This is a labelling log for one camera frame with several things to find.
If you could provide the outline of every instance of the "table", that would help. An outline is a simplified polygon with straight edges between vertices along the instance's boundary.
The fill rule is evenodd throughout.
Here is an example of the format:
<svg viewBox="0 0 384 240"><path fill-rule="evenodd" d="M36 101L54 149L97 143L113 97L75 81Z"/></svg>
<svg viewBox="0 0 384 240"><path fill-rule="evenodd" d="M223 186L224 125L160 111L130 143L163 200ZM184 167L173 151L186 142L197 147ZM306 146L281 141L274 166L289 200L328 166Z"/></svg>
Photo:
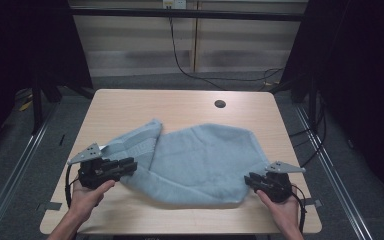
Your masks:
<svg viewBox="0 0 384 240"><path fill-rule="evenodd" d="M215 106L217 100L226 103ZM189 90L98 90L69 158L91 143L104 145L123 133L157 118L162 134L203 123L242 127L254 132L269 161L298 166L294 150L270 93ZM77 174L73 165L70 179ZM51 202L63 203L59 211L47 210L40 230L49 234L66 213L63 170ZM290 174L306 197L309 190L302 173ZM321 230L314 206L307 206L305 233ZM276 233L270 213L250 190L244 202L222 208L176 208L151 200L120 183L106 193L79 232L84 234L266 234Z"/></svg>

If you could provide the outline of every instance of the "power outlet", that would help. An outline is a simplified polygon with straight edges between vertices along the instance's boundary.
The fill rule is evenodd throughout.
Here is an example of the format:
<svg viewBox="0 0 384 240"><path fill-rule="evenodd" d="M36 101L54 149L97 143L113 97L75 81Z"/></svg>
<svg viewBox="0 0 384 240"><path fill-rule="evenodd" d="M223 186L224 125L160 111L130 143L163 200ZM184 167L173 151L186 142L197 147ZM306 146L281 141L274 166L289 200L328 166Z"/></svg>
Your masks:
<svg viewBox="0 0 384 240"><path fill-rule="evenodd" d="M174 9L173 0L163 0L163 9Z"/></svg>
<svg viewBox="0 0 384 240"><path fill-rule="evenodd" d="M186 9L186 0L175 0L174 1L175 9Z"/></svg>

